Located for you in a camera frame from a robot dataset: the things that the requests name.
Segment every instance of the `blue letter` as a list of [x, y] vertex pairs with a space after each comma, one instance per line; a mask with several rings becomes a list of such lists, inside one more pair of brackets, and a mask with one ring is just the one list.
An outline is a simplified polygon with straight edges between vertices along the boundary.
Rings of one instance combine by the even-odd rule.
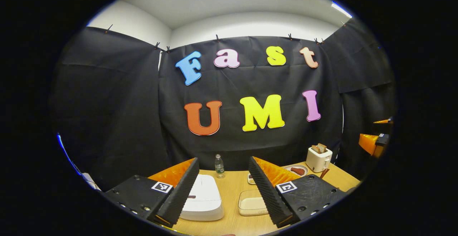
[[200, 74], [199, 72], [194, 71], [194, 69], [199, 70], [201, 68], [200, 62], [194, 59], [200, 58], [200, 56], [202, 56], [201, 53], [195, 51], [175, 64], [175, 67], [180, 68], [183, 72], [183, 75], [185, 75], [185, 85], [187, 86], [194, 83], [202, 76], [202, 74]]

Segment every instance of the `ceiling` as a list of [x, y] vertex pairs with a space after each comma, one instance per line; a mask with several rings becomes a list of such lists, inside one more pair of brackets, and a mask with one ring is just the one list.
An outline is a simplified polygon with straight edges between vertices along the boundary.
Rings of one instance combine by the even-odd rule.
[[122, 0], [148, 12], [171, 29], [209, 17], [239, 12], [281, 12], [319, 19], [340, 27], [349, 20], [332, 0]]

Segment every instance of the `foam letter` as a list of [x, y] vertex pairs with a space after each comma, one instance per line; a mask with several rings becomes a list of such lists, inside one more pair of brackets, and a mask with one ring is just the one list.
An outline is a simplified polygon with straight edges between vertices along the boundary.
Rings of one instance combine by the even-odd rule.
[[196, 80], [200, 79], [200, 77], [202, 76], [200, 72], [194, 71], [194, 69], [199, 70], [201, 68], [200, 62], [195, 59], [200, 58], [200, 56], [202, 56], [201, 53], [195, 51], [175, 64], [175, 67], [180, 68], [183, 72], [183, 75], [185, 75], [185, 85], [187, 86], [196, 82]]
[[269, 46], [265, 50], [267, 53], [267, 61], [270, 65], [283, 65], [286, 63], [286, 57], [282, 54], [283, 49], [280, 46]]
[[219, 130], [219, 107], [223, 105], [220, 101], [207, 102], [206, 106], [210, 109], [210, 126], [202, 127], [200, 125], [199, 110], [202, 105], [198, 102], [193, 102], [185, 105], [185, 110], [188, 113], [188, 128], [196, 135], [211, 135]]
[[240, 99], [240, 103], [245, 106], [245, 126], [242, 127], [242, 130], [256, 130], [257, 126], [254, 124], [254, 119], [256, 119], [259, 127], [262, 129], [265, 127], [267, 118], [269, 118], [267, 127], [271, 129], [285, 126], [280, 111], [281, 99], [282, 97], [279, 95], [268, 96], [265, 100], [264, 108], [259, 105], [254, 97], [244, 97]]
[[316, 91], [309, 90], [302, 93], [302, 95], [307, 100], [307, 108], [309, 109], [309, 115], [307, 116], [307, 121], [319, 120], [321, 114], [318, 113], [318, 106], [316, 105]]
[[229, 68], [237, 68], [240, 65], [240, 62], [237, 60], [237, 58], [239, 57], [239, 53], [237, 53], [235, 50], [218, 50], [216, 55], [218, 55], [219, 57], [216, 57], [213, 63], [215, 63], [215, 66], [219, 68], [224, 68], [227, 66], [229, 66]]
[[299, 53], [304, 55], [304, 58], [306, 59], [307, 65], [309, 65], [310, 68], [316, 68], [318, 66], [318, 63], [316, 61], [313, 61], [312, 55], [315, 55], [309, 48], [304, 47], [302, 48]]

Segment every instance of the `brown handle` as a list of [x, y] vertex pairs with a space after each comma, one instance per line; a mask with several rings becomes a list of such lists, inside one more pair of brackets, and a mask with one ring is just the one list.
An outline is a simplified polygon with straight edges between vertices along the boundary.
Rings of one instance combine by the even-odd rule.
[[329, 169], [324, 169], [324, 171], [321, 173], [320, 179], [322, 179], [328, 171]]

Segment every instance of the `white wall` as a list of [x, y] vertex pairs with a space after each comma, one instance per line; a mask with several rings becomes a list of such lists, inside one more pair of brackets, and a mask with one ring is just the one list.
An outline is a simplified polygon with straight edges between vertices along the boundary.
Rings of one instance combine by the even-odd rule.
[[326, 39], [339, 27], [305, 16], [248, 12], [227, 14], [196, 21], [172, 31], [170, 48], [226, 37], [274, 36], [314, 40]]
[[149, 13], [124, 1], [115, 1], [104, 9], [88, 24], [88, 27], [100, 27], [135, 37], [156, 45], [162, 49], [169, 45], [172, 30]]

